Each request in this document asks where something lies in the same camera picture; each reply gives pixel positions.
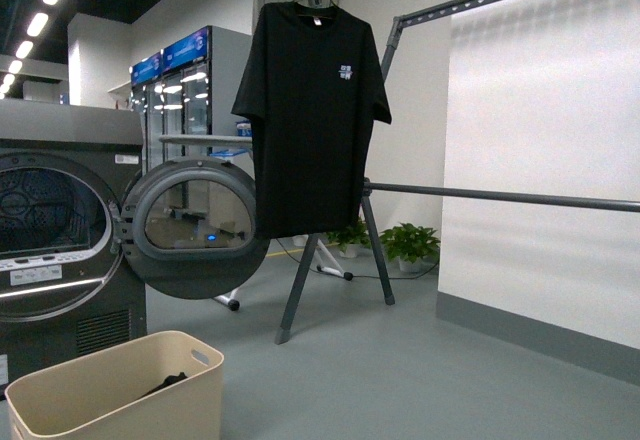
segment potted plant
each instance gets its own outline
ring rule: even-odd
[[[423,258],[438,261],[440,239],[435,233],[434,228],[401,223],[382,232],[380,241],[386,248],[389,260],[399,259],[401,271],[415,273],[420,271]]]
[[[355,226],[349,225],[343,230],[327,232],[327,240],[331,243],[337,243],[340,256],[345,258],[356,257],[360,246],[371,247],[367,224],[361,217],[358,217]]]

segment green plant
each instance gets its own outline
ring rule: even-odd
[[[380,241],[386,247],[389,260],[398,257],[407,262],[416,262],[429,257],[438,261],[440,239],[434,235],[436,231],[434,228],[401,223],[382,232]]]
[[[364,223],[364,220],[360,217],[358,217],[358,221],[355,226],[349,225],[343,230],[327,232],[327,240],[331,243],[337,243],[341,252],[345,252],[347,250],[347,245],[362,245],[367,248],[371,247],[367,224]]]

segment power cord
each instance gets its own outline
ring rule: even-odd
[[[280,247],[282,247],[282,250],[288,255],[288,257],[299,265],[300,264],[300,260],[298,260],[293,255],[291,255],[289,250],[287,250],[287,247],[284,246],[284,244],[280,241],[280,239],[276,238],[276,241],[280,244]],[[425,272],[422,272],[421,274],[413,276],[413,277],[389,277],[389,280],[415,280],[417,278],[424,277],[428,273],[431,273],[439,264],[440,264],[440,262],[436,262],[434,265],[431,266],[431,268],[429,270],[427,270]],[[327,275],[329,277],[335,277],[335,275],[332,275],[332,274],[327,273],[327,272],[323,272],[322,270],[316,270],[316,269],[311,268],[311,267],[309,268],[309,271],[317,273],[319,275]],[[353,275],[352,278],[374,278],[374,279],[377,279],[377,280],[380,279],[380,277],[375,276],[375,275]]]

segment t-shirt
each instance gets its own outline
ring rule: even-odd
[[[373,120],[391,123],[368,23],[264,5],[232,113],[251,121],[256,237],[355,224]]]

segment dryer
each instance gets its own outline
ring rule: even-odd
[[[145,282],[214,298],[266,255],[240,168],[180,158],[141,175],[134,112],[0,102],[0,388],[146,334]]]

